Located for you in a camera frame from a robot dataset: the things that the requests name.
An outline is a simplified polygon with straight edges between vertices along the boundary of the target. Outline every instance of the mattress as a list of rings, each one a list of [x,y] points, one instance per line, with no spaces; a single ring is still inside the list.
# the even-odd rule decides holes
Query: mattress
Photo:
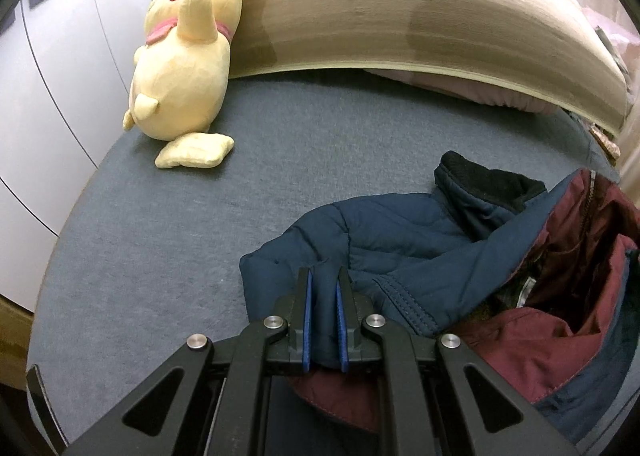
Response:
[[[236,147],[210,170],[156,169],[164,143],[124,134],[60,234],[28,364],[40,366],[70,440],[190,334],[239,333],[247,324],[239,258],[306,211],[357,195],[430,192],[449,149],[547,187],[581,166],[616,179],[565,112],[481,106],[360,70],[231,80],[211,131]],[[374,435],[274,383],[267,454],[370,455],[375,445]]]

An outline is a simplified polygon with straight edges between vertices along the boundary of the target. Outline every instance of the plush toy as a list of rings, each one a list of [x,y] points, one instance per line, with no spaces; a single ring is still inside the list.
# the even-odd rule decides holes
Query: plush toy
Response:
[[[152,0],[136,50],[123,128],[169,143],[156,166],[214,167],[234,141],[206,131],[218,115],[242,0]]]

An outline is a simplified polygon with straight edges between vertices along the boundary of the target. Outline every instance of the stuffed animal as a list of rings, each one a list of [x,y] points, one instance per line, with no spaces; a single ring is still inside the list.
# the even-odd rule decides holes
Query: stuffed animal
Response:
[[[225,97],[241,8],[242,0],[152,0],[122,127],[169,142],[157,167],[214,167],[233,148],[231,137],[206,131]]]

